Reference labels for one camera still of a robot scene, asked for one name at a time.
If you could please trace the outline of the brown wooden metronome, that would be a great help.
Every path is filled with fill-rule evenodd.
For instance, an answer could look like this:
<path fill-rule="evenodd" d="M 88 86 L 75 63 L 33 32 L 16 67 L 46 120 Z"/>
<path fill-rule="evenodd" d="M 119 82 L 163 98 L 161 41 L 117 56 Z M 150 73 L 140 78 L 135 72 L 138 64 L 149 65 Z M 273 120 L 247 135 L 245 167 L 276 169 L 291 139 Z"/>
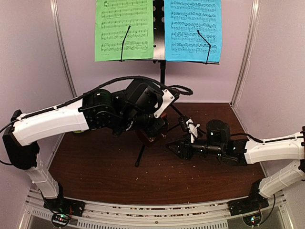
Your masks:
<path fill-rule="evenodd" d="M 166 138 L 169 121 L 167 114 L 163 113 L 159 118 L 150 118 L 145 128 L 135 131 L 139 140 L 147 147 L 151 147 L 162 138 Z"/>

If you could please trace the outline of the blue sheet music page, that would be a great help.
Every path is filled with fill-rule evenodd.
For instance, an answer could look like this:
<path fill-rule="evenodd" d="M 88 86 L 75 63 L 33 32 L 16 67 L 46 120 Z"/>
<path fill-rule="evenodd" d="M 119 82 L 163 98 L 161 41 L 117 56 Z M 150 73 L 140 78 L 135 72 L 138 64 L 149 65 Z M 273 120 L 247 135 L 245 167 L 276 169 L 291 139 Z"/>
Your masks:
<path fill-rule="evenodd" d="M 165 59 L 169 62 L 220 62 L 220 0 L 164 1 Z"/>

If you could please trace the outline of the green sheet music page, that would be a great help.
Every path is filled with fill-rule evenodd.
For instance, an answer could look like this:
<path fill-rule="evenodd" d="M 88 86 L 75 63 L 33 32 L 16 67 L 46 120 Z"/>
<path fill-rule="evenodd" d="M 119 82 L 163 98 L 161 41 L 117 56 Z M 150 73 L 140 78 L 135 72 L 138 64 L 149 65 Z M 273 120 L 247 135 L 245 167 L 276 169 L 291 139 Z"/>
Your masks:
<path fill-rule="evenodd" d="M 151 0 L 96 1 L 96 62 L 151 59 L 153 50 Z"/>

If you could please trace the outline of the black music stand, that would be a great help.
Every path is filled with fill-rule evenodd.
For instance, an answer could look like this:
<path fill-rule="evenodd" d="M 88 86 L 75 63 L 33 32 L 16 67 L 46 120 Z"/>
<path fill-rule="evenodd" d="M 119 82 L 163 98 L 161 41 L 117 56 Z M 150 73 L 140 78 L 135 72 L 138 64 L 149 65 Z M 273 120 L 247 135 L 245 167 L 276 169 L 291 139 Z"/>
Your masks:
<path fill-rule="evenodd" d="M 159 51 L 161 51 L 162 53 L 165 53 L 165 39 L 164 39 L 164 33 L 165 33 L 165 22 L 164 22 L 164 3 L 159 2 L 159 3 L 153 3 L 153 10 L 156 10 L 157 12 L 155 12 L 153 14 L 153 19 L 160 19 L 160 22 L 154 22 L 153 26 L 154 26 L 154 42 L 155 43 L 159 43 L 159 44 L 154 44 L 153 47 L 155 49 L 158 49 Z M 156 60 L 152 60 L 153 63 L 159 63 L 160 64 L 160 82 L 161 83 L 165 83 L 165 69 L 166 69 L 166 60 L 165 57 L 158 57 Z M 172 126 L 172 127 L 167 127 L 165 129 L 165 133 L 170 132 L 171 130 L 177 128 L 177 127 L 181 127 L 183 131 L 186 132 L 186 136 L 187 137 L 192 137 L 193 134 L 189 133 L 189 130 L 186 127 L 186 118 L 187 116 L 183 115 L 175 106 L 173 103 L 170 104 L 170 107 L 179 115 L 178 118 L 178 124 Z M 141 158 L 143 156 L 144 150 L 146 147 L 149 147 L 150 144 L 153 144 L 154 142 L 156 142 L 156 139 L 153 139 L 151 142 L 149 141 L 149 139 L 144 135 L 143 132 L 139 132 L 140 137 L 143 137 L 143 144 L 142 147 L 140 149 L 138 158 L 135 162 L 135 167 L 139 167 L 140 165 L 140 161 Z"/>

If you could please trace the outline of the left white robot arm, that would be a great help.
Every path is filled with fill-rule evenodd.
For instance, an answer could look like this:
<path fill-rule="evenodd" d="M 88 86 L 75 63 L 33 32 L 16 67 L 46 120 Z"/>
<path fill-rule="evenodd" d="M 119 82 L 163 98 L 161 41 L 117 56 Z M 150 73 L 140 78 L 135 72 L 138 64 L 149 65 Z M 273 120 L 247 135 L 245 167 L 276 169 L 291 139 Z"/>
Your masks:
<path fill-rule="evenodd" d="M 42 195 L 58 212 L 69 204 L 61 187 L 39 160 L 38 141 L 73 131 L 109 128 L 116 136 L 141 130 L 148 138 L 160 136 L 168 123 L 162 116 L 175 100 L 169 89 L 143 79 L 133 80 L 126 89 L 111 93 L 96 89 L 67 105 L 24 114 L 16 111 L 2 140 L 12 165 L 25 170 Z"/>

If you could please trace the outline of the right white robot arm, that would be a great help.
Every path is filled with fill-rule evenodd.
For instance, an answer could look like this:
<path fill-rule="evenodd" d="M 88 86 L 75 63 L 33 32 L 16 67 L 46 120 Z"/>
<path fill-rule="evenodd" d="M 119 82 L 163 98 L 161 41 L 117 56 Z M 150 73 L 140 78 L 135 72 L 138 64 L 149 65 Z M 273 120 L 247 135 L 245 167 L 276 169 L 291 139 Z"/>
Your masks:
<path fill-rule="evenodd" d="M 251 135 L 247 139 L 232 140 L 230 127 L 221 120 L 206 124 L 206 138 L 200 139 L 199 125 L 192 120 L 183 124 L 188 133 L 169 142 L 166 148 L 181 159 L 190 160 L 194 155 L 212 156 L 232 166 L 246 166 L 258 162 L 291 159 L 292 162 L 275 174 L 253 183 L 250 196 L 244 200 L 247 210 L 255 210 L 263 198 L 305 178 L 305 132 L 260 140 Z"/>

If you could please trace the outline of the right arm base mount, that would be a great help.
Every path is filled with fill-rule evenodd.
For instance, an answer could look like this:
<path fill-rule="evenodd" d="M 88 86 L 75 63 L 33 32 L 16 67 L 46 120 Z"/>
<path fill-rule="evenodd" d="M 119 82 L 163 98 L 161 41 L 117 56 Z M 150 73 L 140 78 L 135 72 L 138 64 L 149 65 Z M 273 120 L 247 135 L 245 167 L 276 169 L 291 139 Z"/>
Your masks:
<path fill-rule="evenodd" d="M 242 215 L 244 224 L 249 227 L 259 226 L 263 222 L 262 209 L 268 206 L 267 199 L 257 200 L 249 197 L 228 202 L 231 216 Z"/>

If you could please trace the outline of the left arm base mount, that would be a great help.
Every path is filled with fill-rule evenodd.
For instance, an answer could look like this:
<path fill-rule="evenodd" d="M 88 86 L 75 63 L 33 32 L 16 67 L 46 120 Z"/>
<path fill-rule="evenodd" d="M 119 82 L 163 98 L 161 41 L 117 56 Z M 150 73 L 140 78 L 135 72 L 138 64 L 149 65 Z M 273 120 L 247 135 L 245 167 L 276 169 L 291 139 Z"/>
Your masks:
<path fill-rule="evenodd" d="M 83 201 L 64 198 L 59 199 L 44 199 L 44 205 L 51 213 L 51 223 L 58 228 L 67 226 L 72 216 L 81 217 L 85 208 Z"/>

